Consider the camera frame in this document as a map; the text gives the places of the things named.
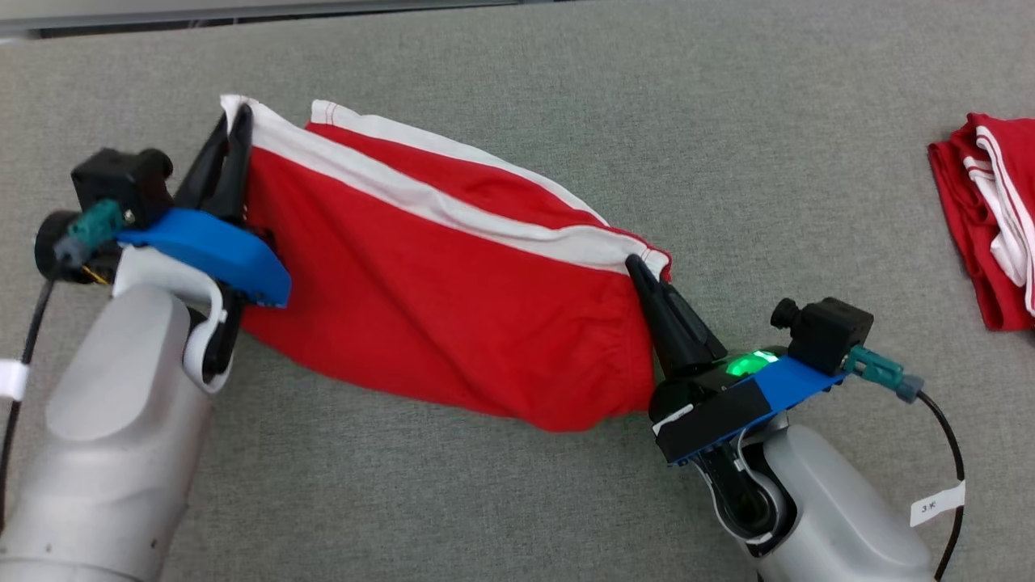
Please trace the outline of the red basketball jersey white sleeves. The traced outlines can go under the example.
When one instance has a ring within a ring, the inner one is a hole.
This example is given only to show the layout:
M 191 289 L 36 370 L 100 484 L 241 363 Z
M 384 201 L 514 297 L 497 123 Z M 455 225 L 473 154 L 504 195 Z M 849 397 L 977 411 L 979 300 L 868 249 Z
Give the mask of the red basketball jersey white sleeves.
M 1035 118 L 973 112 L 928 158 L 984 323 L 1035 329 Z

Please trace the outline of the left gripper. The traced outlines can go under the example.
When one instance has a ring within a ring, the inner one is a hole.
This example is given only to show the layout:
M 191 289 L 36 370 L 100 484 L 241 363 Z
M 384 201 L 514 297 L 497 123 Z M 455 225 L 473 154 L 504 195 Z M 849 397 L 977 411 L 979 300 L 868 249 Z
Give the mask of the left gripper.
M 219 118 L 193 165 L 182 178 L 174 206 L 177 209 L 202 209 L 203 202 L 214 194 L 214 215 L 226 222 L 245 222 L 247 177 L 252 159 L 254 113 L 248 104 L 240 104 L 228 128 Z M 219 325 L 228 322 L 228 301 L 221 296 L 217 281 L 155 248 L 123 248 L 112 286 L 112 297 L 134 287 L 151 286 L 181 301 L 209 305 L 207 319 L 193 328 L 184 347 L 184 369 L 203 391 L 217 394 L 226 384 L 233 355 L 221 372 L 206 372 L 209 348 L 218 346 Z

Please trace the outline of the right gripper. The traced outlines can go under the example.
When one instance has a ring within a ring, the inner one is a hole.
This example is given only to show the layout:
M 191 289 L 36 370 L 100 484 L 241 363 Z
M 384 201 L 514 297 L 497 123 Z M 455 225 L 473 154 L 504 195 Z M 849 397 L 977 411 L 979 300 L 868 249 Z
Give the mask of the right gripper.
M 751 553 L 767 552 L 788 529 L 792 502 L 764 456 L 772 428 L 783 421 L 755 374 L 780 352 L 728 356 L 694 308 L 654 277 L 639 255 L 626 258 L 659 377 L 649 419 L 666 465 L 702 476 L 720 525 Z

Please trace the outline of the red shorts white stripes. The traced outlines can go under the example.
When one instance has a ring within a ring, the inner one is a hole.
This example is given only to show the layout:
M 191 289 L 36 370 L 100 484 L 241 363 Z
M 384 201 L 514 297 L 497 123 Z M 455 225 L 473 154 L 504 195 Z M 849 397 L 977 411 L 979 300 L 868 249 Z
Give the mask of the red shorts white stripes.
M 626 259 L 670 253 L 484 149 L 317 99 L 258 100 L 247 222 L 292 279 L 249 334 L 333 379 L 555 433 L 644 411 L 652 346 Z

